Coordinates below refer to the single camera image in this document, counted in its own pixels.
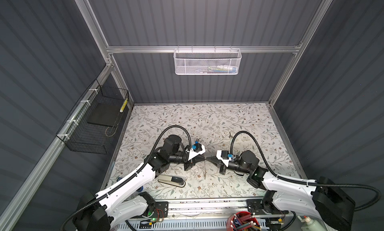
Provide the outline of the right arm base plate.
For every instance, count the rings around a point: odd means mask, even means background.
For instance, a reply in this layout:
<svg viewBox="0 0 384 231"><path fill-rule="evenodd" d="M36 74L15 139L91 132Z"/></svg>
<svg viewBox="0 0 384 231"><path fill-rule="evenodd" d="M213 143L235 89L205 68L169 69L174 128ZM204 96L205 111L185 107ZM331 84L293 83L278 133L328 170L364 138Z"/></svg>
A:
<svg viewBox="0 0 384 231"><path fill-rule="evenodd" d="M249 213L256 215L282 215L285 216L289 211L281 211L272 203L272 201L262 199L247 199L246 206Z"/></svg>

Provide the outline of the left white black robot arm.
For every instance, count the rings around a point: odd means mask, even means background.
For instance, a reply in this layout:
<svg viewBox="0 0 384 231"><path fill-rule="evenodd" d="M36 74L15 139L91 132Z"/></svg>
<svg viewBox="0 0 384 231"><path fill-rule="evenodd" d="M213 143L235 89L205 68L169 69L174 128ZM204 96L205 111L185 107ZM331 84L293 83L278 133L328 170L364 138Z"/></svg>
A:
<svg viewBox="0 0 384 231"><path fill-rule="evenodd" d="M206 148L198 141L185 146L183 151L180 147L181 138L170 135L162 146L155 145L144 162L129 175L95 195L84 195L71 217L76 230L110 231L130 218L151 215L155 201L149 194L128 198L167 171L172 163L182 163L184 170L189 170L195 163L205 160Z"/></svg>

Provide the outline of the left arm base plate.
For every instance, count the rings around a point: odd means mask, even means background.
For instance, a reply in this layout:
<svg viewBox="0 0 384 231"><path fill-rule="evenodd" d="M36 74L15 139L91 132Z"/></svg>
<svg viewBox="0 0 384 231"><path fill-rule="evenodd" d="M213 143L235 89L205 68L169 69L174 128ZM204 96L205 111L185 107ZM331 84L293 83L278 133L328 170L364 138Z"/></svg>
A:
<svg viewBox="0 0 384 231"><path fill-rule="evenodd" d="M166 218L169 211L169 202L155 202L154 207L147 208L143 214L134 216L132 219Z"/></svg>

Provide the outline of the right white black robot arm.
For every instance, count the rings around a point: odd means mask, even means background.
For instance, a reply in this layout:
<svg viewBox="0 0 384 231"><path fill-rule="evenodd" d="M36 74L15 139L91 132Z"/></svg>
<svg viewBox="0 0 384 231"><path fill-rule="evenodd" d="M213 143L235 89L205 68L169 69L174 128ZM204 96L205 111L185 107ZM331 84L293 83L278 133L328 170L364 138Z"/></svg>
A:
<svg viewBox="0 0 384 231"><path fill-rule="evenodd" d="M324 186L319 182L310 186L310 180L284 181L281 176L274 176L268 169L260 167L259 159L249 150L241 155L219 150L215 156L207 157L207 161L215 164L220 174L233 170L248 175L248 184L266 191L261 208L268 214L292 211L321 219L337 231L352 228L356 203L327 178L321 178Z"/></svg>

